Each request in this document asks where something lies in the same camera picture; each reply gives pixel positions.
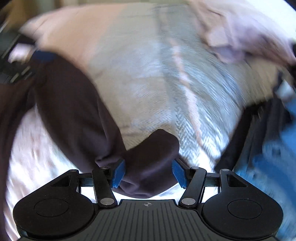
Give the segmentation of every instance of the silver screw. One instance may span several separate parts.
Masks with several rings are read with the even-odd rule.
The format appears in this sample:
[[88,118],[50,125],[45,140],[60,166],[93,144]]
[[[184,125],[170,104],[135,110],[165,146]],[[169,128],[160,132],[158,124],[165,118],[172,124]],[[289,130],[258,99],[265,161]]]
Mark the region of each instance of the silver screw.
[[184,205],[193,205],[195,203],[195,200],[193,198],[187,197],[183,198],[181,203],[183,203]]
[[115,203],[115,201],[113,198],[106,197],[101,199],[100,203],[102,203],[103,205],[112,205],[113,203]]

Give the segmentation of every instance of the pink cloth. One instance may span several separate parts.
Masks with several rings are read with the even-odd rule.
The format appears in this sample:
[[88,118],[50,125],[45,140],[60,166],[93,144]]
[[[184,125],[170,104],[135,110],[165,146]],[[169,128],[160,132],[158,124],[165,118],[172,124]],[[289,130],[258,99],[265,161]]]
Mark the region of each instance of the pink cloth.
[[203,38],[222,62],[243,60],[245,53],[282,65],[295,64],[292,43],[273,20],[244,0],[189,0],[203,25]]

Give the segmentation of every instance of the dark brown garment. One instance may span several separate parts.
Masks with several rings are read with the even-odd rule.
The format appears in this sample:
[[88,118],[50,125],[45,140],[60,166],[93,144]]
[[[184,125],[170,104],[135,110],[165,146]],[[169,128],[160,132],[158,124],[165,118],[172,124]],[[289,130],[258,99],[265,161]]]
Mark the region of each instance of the dark brown garment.
[[24,114],[37,104],[51,138],[83,172],[108,166],[121,156],[126,174],[117,191],[136,198],[157,195],[174,184],[172,160],[177,138],[158,130],[126,152],[119,128],[90,80],[56,55],[48,62],[31,60],[36,73],[14,85],[0,85],[0,240],[6,240],[3,204],[7,170],[16,130]]

